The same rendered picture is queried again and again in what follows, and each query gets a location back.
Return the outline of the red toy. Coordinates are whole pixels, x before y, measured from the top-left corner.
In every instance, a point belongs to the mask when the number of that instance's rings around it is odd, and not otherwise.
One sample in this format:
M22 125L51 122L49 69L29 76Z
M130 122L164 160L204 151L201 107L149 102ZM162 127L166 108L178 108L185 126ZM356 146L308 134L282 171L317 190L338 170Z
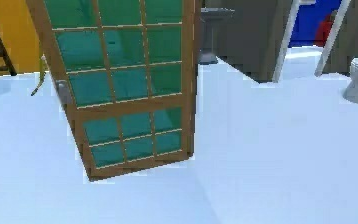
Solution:
M337 11L333 10L328 14L323 21L319 23L318 29L315 34L314 44L318 47L324 47L329 37L332 25L334 23Z

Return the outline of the wooden door with green panes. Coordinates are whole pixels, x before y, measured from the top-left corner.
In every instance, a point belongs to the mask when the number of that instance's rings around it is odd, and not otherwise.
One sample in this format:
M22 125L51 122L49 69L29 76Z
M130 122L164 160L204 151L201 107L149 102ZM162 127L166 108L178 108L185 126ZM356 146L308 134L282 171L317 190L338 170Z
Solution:
M197 0L25 0L92 181L194 153Z

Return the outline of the grey pedestal sink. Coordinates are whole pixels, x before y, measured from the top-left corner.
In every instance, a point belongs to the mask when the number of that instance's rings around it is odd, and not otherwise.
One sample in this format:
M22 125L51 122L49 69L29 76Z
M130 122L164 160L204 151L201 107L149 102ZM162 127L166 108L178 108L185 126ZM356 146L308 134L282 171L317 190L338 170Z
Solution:
M198 63L200 65L217 64L218 59L214 53L214 28L224 20L231 18L233 9L210 8L201 9L202 40Z

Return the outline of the yellow-green hanging strip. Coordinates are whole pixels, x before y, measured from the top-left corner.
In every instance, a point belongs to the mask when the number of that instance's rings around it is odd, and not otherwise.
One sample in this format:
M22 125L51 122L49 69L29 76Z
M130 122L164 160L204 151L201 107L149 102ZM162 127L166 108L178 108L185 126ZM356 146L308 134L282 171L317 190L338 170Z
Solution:
M45 55L42 55L40 57L39 65L40 65L39 80L37 86L31 93L32 96L34 96L38 92L38 90L40 89L40 87L43 85L45 81L46 72L48 70L48 64Z

